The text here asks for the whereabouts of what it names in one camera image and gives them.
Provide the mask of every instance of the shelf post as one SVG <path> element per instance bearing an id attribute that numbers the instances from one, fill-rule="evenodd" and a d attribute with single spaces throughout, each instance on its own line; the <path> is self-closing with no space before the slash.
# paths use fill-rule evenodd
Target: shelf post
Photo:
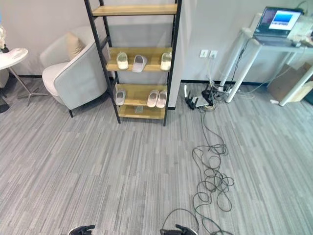
<path id="1" fill-rule="evenodd" d="M 104 6 L 103 0 L 99 0 L 99 3 L 100 3 L 100 6 Z M 109 41 L 108 41 L 109 47 L 112 47 L 112 40 L 111 40 L 110 31 L 109 31 L 109 24 L 108 24 L 107 17 L 102 16 L 102 19 L 103 19 L 104 28 L 106 30 L 106 35 L 107 37 L 109 37 Z M 116 83 L 119 83 L 117 71 L 114 71 L 114 74 L 115 74 Z"/>
<path id="2" fill-rule="evenodd" d="M 178 38 L 178 32 L 179 32 L 179 20 L 180 20 L 180 12 L 181 12 L 181 5 L 182 0 L 175 0 L 175 3 L 177 3 L 177 13 L 176 16 L 174 16 L 174 22 L 173 24 L 173 50 L 172 50 L 172 62 L 171 62 L 171 68 L 169 71 L 168 79 L 167 79 L 167 99 L 166 99 L 166 107 L 165 107 L 165 115 L 163 120 L 163 126 L 166 125 L 166 118 L 167 118 L 167 110 L 168 110 L 168 101 L 170 98 L 170 92 L 171 92 L 171 84 L 172 84 L 172 77 L 173 77 L 173 69 L 174 69 L 174 61 L 175 61 L 175 54 L 176 54 L 176 46 L 177 46 L 177 38 Z"/>
<path id="3" fill-rule="evenodd" d="M 104 77 L 106 79 L 106 82 L 107 82 L 107 85 L 108 85 L 109 94 L 110 94 L 110 98 L 111 98 L 111 101 L 112 101 L 112 104 L 113 104 L 113 107 L 114 107 L 114 110 L 115 110 L 115 115 L 116 115 L 118 123 L 121 123 L 119 115 L 118 115 L 117 106 L 116 106 L 115 101 L 114 101 L 113 91 L 112 91 L 110 79 L 109 79 L 109 76 L 108 76 L 108 71 L 106 69 L 106 61 L 105 61 L 104 55 L 102 53 L 102 49 L 101 49 L 101 45 L 100 45 L 100 40 L 99 40 L 97 28 L 96 28 L 96 25 L 95 25 L 95 22 L 94 22 L 94 18 L 93 18 L 93 15 L 92 15 L 92 9 L 91 9 L 89 0 L 84 0 L 84 1 L 85 1 L 85 6 L 86 6 L 89 22 L 90 22 L 91 29 L 92 29 L 94 41 L 96 43 L 98 54 L 99 54 L 99 58 L 100 58 L 100 62 L 101 62 L 101 65 L 102 65 Z"/>

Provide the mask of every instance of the laptop screen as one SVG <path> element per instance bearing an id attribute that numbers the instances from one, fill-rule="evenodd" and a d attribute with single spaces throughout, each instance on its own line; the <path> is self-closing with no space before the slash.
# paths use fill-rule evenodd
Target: laptop screen
<path id="1" fill-rule="evenodd" d="M 255 34 L 287 37 L 300 15 L 301 12 L 294 9 L 266 7 Z"/>

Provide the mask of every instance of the baseboard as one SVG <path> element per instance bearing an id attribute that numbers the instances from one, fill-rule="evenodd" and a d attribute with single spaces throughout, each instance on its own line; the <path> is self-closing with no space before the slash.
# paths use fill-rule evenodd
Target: baseboard
<path id="1" fill-rule="evenodd" d="M 181 80 L 181 83 L 208 83 L 208 80 Z"/>
<path id="2" fill-rule="evenodd" d="M 24 75 L 21 74 L 19 77 L 25 77 L 25 78 L 42 78 L 42 75 Z"/>
<path id="3" fill-rule="evenodd" d="M 181 80 L 181 83 L 202 83 L 202 84 L 207 84 L 207 80 Z M 221 81 L 214 81 L 215 84 L 220 84 Z M 229 82 L 226 81 L 225 84 L 235 84 L 235 82 Z M 242 85 L 247 85 L 247 86 L 260 86 L 262 83 L 261 82 L 242 82 Z"/>

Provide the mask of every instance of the white slipper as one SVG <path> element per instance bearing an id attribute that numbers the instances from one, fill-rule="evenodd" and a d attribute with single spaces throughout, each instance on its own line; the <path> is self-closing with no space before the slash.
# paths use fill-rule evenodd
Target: white slipper
<path id="1" fill-rule="evenodd" d="M 134 59 L 133 72 L 142 72 L 145 68 L 148 59 L 142 55 L 136 55 Z"/>
<path id="2" fill-rule="evenodd" d="M 125 97 L 126 97 L 126 91 L 125 90 L 117 91 L 116 95 L 115 95 L 116 105 L 118 105 L 118 106 L 123 105 L 125 102 Z"/>
<path id="3" fill-rule="evenodd" d="M 128 58 L 125 52 L 118 53 L 116 57 L 117 66 L 120 70 L 128 69 Z"/>
<path id="4" fill-rule="evenodd" d="M 170 70 L 171 62 L 172 62 L 172 53 L 171 52 L 163 53 L 161 59 L 161 70 L 163 71 Z"/>
<path id="5" fill-rule="evenodd" d="M 166 105 L 166 98 L 167 98 L 167 91 L 160 92 L 160 94 L 158 95 L 156 106 L 160 109 L 164 108 Z"/>
<path id="6" fill-rule="evenodd" d="M 147 106 L 149 108 L 153 108 L 156 106 L 158 95 L 159 92 L 157 90 L 150 91 L 147 101 Z"/>

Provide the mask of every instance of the gray carpet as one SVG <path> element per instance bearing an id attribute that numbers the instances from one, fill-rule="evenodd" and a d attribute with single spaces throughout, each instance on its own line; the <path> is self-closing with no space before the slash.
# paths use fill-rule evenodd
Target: gray carpet
<path id="1" fill-rule="evenodd" d="M 45 90 L 40 79 L 25 81 Z M 118 124 L 111 101 L 100 98 L 70 118 L 50 96 L 27 107 L 17 99 L 21 91 L 18 83 L 7 89 L 11 107 L 0 114 L 0 235 L 60 235 L 89 224 L 94 235 L 157 235 L 172 209 L 192 208 L 200 176 L 191 151 L 205 140 L 200 114 L 185 105 L 182 89 L 166 127 L 159 120 Z M 236 95 L 207 113 L 207 125 L 229 150 L 221 171 L 235 185 L 231 212 L 214 200 L 203 212 L 236 235 L 311 235 L 313 106 L 269 100 L 261 88 L 254 99 Z M 175 223 L 195 228 L 182 211 L 165 227 Z"/>

